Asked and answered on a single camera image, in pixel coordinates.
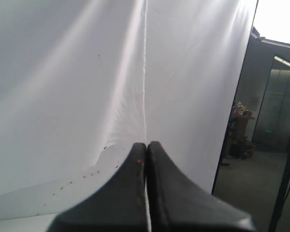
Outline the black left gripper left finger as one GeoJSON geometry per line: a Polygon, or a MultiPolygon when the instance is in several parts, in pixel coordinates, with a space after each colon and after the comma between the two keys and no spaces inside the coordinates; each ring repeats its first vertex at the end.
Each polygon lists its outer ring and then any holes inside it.
{"type": "Polygon", "coordinates": [[[146,146],[134,143],[110,180],[78,205],[59,214],[49,232],[145,232],[146,146]]]}

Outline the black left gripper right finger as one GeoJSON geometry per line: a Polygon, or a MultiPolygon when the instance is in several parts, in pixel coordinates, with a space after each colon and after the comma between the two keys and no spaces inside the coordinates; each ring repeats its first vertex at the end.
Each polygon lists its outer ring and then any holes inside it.
{"type": "Polygon", "coordinates": [[[205,192],[160,142],[147,147],[147,191],[154,232],[255,232],[252,216],[205,192]]]}

